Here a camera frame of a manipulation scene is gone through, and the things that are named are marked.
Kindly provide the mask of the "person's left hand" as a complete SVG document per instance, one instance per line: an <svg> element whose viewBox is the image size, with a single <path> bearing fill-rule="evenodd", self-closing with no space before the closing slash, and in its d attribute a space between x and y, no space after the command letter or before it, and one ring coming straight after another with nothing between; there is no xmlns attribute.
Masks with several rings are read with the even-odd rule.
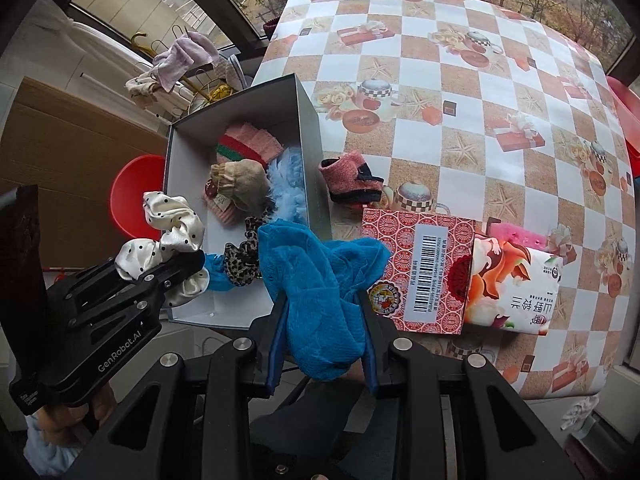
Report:
<svg viewBox="0 0 640 480"><path fill-rule="evenodd" d="M37 419L43 440L61 446L76 445L79 440L75 436L75 427L89 413L92 413L99 425L102 426L114 412L116 406L113 389L110 384L106 384L89 404L77 408L68 408L67 406L40 408L37 412Z"/></svg>

